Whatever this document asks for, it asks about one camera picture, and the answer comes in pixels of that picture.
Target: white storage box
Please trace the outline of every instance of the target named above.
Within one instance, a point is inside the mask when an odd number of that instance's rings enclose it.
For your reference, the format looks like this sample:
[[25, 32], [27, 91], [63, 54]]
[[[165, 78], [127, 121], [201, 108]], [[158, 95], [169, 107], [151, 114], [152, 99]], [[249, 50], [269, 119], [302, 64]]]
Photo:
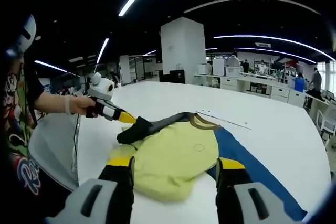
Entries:
[[198, 74], [210, 74], [210, 64], [198, 64]]
[[223, 58], [215, 58], [212, 63], [212, 72], [214, 76], [224, 76], [224, 64]]
[[294, 89], [295, 88], [295, 77], [289, 76], [287, 81], [288, 87]]
[[226, 76], [229, 77], [239, 77], [240, 76], [240, 67], [225, 67]]

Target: graphic t-shirt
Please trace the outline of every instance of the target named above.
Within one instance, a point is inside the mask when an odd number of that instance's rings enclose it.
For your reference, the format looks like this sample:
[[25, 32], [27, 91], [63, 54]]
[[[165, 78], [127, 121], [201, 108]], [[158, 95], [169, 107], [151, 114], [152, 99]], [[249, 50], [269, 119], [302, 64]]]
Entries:
[[32, 66], [25, 65], [23, 58], [13, 60], [4, 90], [4, 132], [15, 173], [34, 195], [39, 194], [41, 183], [39, 168], [29, 158], [28, 143], [37, 124], [33, 104], [42, 92]]

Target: round table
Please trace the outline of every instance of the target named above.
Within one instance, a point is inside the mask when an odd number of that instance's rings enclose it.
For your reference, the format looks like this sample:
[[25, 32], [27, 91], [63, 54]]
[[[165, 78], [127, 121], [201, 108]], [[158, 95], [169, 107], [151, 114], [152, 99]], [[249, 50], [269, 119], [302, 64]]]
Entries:
[[[220, 120], [202, 115], [229, 130], [306, 211], [315, 210], [330, 185], [321, 138], [302, 108], [235, 91], [151, 81], [115, 89], [112, 102], [149, 121], [196, 111], [217, 117]], [[103, 117], [81, 118], [80, 185], [98, 178], [125, 125]], [[192, 195], [184, 202], [162, 203], [136, 191], [134, 196], [131, 223], [218, 223], [215, 181], [207, 174], [196, 179]]]

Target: dark ceiling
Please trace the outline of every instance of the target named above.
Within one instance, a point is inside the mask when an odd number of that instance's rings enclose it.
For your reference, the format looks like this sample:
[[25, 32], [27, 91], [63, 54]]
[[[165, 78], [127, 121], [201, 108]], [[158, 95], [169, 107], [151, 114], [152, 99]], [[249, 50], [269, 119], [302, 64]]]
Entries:
[[[314, 50], [288, 42], [255, 38], [223, 38], [221, 35], [264, 35], [299, 41], [336, 58], [332, 40], [335, 0], [291, 0], [301, 6], [276, 0], [234, 0], [209, 5], [184, 14], [185, 10], [213, 0], [136, 0], [129, 11], [118, 13], [127, 0], [39, 0], [32, 10], [37, 35], [29, 52], [38, 59], [76, 72], [77, 65], [88, 64], [87, 56], [98, 55], [106, 38], [110, 41], [101, 63], [120, 55], [140, 55], [157, 50], [160, 57], [160, 27], [181, 16], [204, 24], [206, 47], [231, 52], [234, 47], [256, 47], [267, 42], [271, 50], [288, 52], [314, 61], [328, 58]], [[83, 61], [68, 59], [83, 56]], [[41, 76], [62, 74], [38, 67]]]

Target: helmet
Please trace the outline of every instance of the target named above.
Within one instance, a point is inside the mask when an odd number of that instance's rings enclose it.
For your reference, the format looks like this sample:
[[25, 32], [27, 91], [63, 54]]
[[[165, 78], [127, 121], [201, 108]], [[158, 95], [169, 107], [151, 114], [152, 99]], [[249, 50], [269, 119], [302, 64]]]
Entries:
[[17, 41], [18, 50], [25, 52], [33, 43], [36, 35], [36, 22], [32, 15], [28, 18], [26, 24], [23, 26], [23, 31]]
[[36, 22], [30, 15], [22, 28], [18, 40], [6, 50], [6, 54], [10, 58], [20, 57], [33, 43], [36, 35]]

